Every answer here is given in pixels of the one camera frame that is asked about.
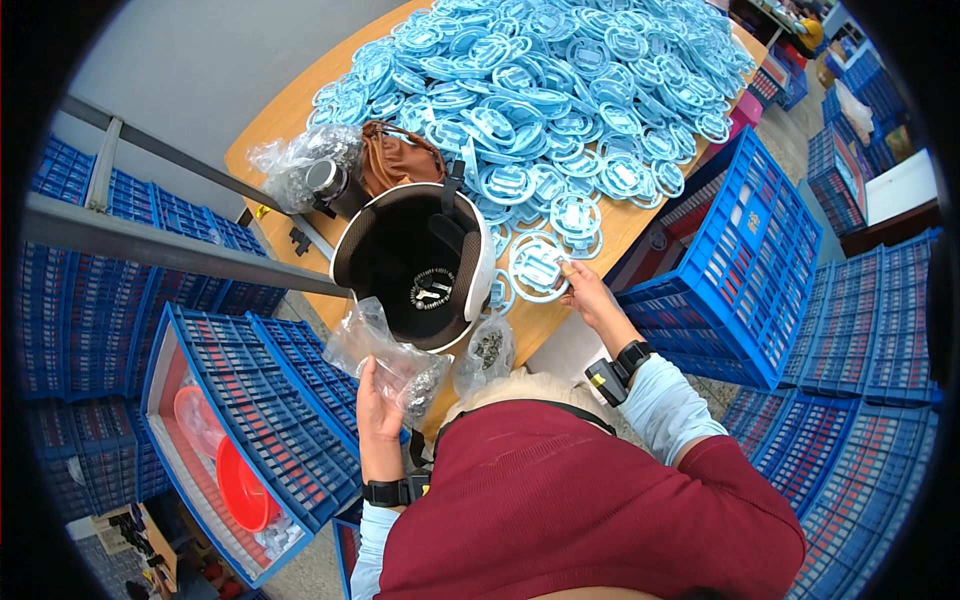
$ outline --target light blue plastic part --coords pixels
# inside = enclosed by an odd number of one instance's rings
[[[514,164],[492,164],[480,174],[480,187],[488,199],[498,204],[513,206],[529,200],[534,195],[537,184],[522,167]]]
[[[550,203],[550,225],[564,238],[592,237],[600,229],[600,207],[583,196],[560,197]]]
[[[642,127],[640,117],[632,108],[622,107],[612,102],[600,105],[600,116],[607,125],[625,135],[638,135]]]
[[[557,162],[556,167],[561,173],[571,177],[593,177],[600,173],[600,169],[603,168],[603,161],[593,150],[585,148],[574,158]]]
[[[611,154],[604,158],[600,180],[618,196],[634,196],[642,191],[644,175],[649,171],[633,155]]]
[[[677,165],[696,156],[698,135],[729,140],[728,99],[755,68],[701,0],[435,0],[352,58],[317,90],[305,126],[390,120],[446,162],[462,158],[464,192],[503,232],[500,253],[512,229],[547,227],[568,195],[652,209],[679,194]],[[558,223],[576,234],[573,213]],[[551,239],[578,257],[602,245],[599,228]],[[537,248],[524,254],[529,281]]]
[[[657,191],[667,198],[677,198],[684,192],[684,172],[674,162],[654,160],[650,165]]]
[[[490,302],[487,306],[503,317],[514,307],[514,300],[516,300],[516,291],[510,284],[510,275],[503,269],[497,269],[493,272],[493,285],[490,288]]]
[[[569,256],[555,236],[545,231],[521,233],[510,245],[508,275],[514,292],[538,304],[552,302],[562,296],[569,287],[569,281],[561,277],[560,260],[568,261]],[[525,291],[523,286],[529,286],[542,296]]]
[[[579,260],[591,260],[596,258],[597,254],[603,249],[603,231],[596,230],[592,236],[584,239],[571,239],[565,235],[561,236],[561,241],[565,248],[570,248],[570,258]]]
[[[534,197],[542,200],[542,204],[538,204],[537,208],[540,212],[549,213],[550,204],[566,194],[566,179],[557,167],[549,164],[534,165],[530,174],[537,185]]]
[[[510,246],[510,238],[513,235],[510,228],[503,223],[490,226],[490,235],[493,238],[493,253],[499,259]]]

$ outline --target red shirt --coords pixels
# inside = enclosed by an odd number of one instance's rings
[[[786,499],[733,438],[679,469],[573,415],[501,402],[457,420],[387,538],[377,598],[530,598],[608,586],[782,598],[804,560]]]

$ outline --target black bracket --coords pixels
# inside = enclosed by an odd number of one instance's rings
[[[294,252],[297,253],[297,256],[303,256],[304,252],[310,252],[310,238],[306,236],[306,233],[300,231],[299,229],[290,229],[290,241],[293,244],[297,244],[297,248],[294,250]]]

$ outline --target black wristband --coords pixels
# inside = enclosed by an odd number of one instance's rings
[[[624,387],[630,384],[630,379],[634,376],[636,370],[640,368],[640,365],[647,362],[647,359],[653,353],[654,348],[652,346],[639,340],[633,340],[624,349],[620,350],[620,353],[616,355],[616,364],[626,373],[626,378],[622,380]]]

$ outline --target black cylindrical part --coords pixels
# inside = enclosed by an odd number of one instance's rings
[[[313,207],[326,214],[332,209],[350,219],[370,201],[360,181],[329,158],[310,167],[306,184],[313,193]]]

